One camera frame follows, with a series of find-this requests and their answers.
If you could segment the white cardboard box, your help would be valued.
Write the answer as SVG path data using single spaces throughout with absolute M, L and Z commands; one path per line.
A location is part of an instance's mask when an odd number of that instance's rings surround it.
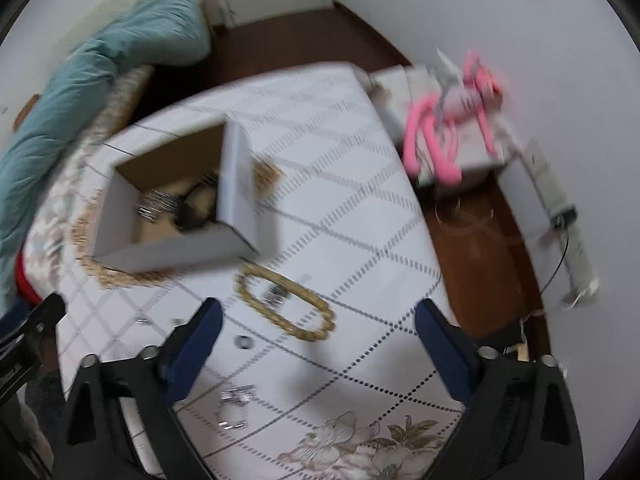
M 178 197 L 216 182 L 217 217 L 180 232 Z M 254 158 L 243 127 L 226 119 L 117 165 L 101 193 L 88 254 L 127 273 L 182 269 L 258 252 Z

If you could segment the black wristband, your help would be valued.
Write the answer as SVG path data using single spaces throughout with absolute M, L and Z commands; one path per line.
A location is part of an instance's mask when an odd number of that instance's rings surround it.
M 216 182 L 196 182 L 178 197 L 174 212 L 174 226 L 180 232 L 189 232 L 204 228 L 217 217 Z

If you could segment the red blanket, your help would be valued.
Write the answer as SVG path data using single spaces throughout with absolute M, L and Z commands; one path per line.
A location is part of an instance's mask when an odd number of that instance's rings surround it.
M 23 252 L 20 250 L 15 258 L 14 263 L 14 280 L 16 287 L 16 294 L 23 299 L 29 307 L 37 307 L 41 304 L 42 298 L 38 295 L 38 292 L 32 287 L 32 283 L 29 281 L 25 273 Z

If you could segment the checkered bed mattress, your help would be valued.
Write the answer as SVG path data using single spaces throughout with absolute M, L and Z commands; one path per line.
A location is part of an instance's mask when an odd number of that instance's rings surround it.
M 116 79 L 104 107 L 76 134 L 47 176 L 28 231 L 30 237 L 52 240 L 63 231 L 87 160 L 103 141 L 126 127 L 153 70 L 151 65 L 143 65 Z

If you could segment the white power strip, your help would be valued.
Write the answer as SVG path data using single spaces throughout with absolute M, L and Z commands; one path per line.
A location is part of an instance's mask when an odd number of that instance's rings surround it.
M 568 198 L 551 162 L 535 139 L 524 146 L 521 162 L 549 220 L 549 229 L 540 238 L 551 240 L 554 236 L 560 245 L 559 262 L 542 286 L 542 293 L 549 289 L 560 271 L 565 271 L 570 291 L 562 301 L 571 308 L 585 304 L 597 295 L 600 282 L 582 239 L 577 206 Z

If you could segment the white charger plug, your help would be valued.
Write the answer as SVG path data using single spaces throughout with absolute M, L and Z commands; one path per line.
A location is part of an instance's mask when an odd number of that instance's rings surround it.
M 563 302 L 566 304 L 567 309 L 573 309 L 578 304 L 585 304 L 593 300 L 593 297 L 597 295 L 600 289 L 600 282 L 597 278 L 593 278 L 585 287 L 569 292 L 564 296 Z

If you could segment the black plug adapter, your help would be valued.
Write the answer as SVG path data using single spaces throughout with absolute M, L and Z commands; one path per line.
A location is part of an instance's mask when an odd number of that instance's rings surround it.
M 567 231 L 577 220 L 578 211 L 575 207 L 567 207 L 550 218 L 550 226 L 555 231 Z

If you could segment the white patterned tablecloth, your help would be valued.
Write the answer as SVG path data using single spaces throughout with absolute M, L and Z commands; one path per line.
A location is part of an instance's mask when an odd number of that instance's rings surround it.
M 79 255 L 116 164 L 218 118 L 236 120 L 279 182 L 256 205 L 253 261 L 326 300 L 326 340 L 296 339 L 241 299 L 241 259 L 137 278 L 91 274 Z M 224 324 L 175 413 L 221 479 L 420 479 L 460 422 L 413 328 L 425 297 L 447 300 L 435 249 L 382 122 L 347 65 L 316 65 L 229 84 L 115 133 L 89 157 L 70 218 L 27 239 L 40 292 L 67 302 L 58 324 L 64 390 L 81 359 L 131 358 L 160 344 L 207 297 Z M 136 322 L 138 316 L 149 325 Z

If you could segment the brown plush toy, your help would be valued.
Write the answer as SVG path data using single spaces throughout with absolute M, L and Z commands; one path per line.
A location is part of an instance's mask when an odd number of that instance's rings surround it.
M 18 114 L 16 115 L 16 117 L 14 119 L 13 127 L 12 127 L 12 131 L 13 132 L 17 132 L 18 128 L 21 127 L 21 125 L 24 122 L 25 118 L 32 111 L 32 109 L 38 103 L 39 100 L 40 100 L 40 94 L 38 94 L 38 93 L 33 94 L 29 98 L 29 100 L 25 103 L 25 105 L 18 112 Z

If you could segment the white side box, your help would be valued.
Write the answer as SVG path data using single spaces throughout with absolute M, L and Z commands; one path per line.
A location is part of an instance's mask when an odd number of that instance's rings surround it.
M 503 88 L 477 55 L 460 72 L 395 66 L 370 79 L 370 98 L 417 185 L 457 188 L 510 158 L 512 139 L 499 117 Z

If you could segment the pink panther plush toy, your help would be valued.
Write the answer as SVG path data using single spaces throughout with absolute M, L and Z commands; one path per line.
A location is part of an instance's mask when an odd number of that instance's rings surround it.
M 502 102 L 501 84 L 477 53 L 468 53 L 461 80 L 445 84 L 442 90 L 424 96 L 409 108 L 402 144 L 402 163 L 408 176 L 416 178 L 421 172 L 418 137 L 422 136 L 435 179 L 446 185 L 460 183 L 457 125 L 471 119 L 480 128 L 487 154 L 496 157 L 497 144 L 488 115 L 500 110 Z

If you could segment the teal blue duvet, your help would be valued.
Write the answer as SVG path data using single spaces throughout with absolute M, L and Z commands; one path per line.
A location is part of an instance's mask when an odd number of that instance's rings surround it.
M 90 37 L 49 80 L 1 154 L 1 313 L 14 263 L 49 172 L 104 107 L 114 81 L 141 65 L 190 65 L 210 39 L 200 0 L 151 0 Z

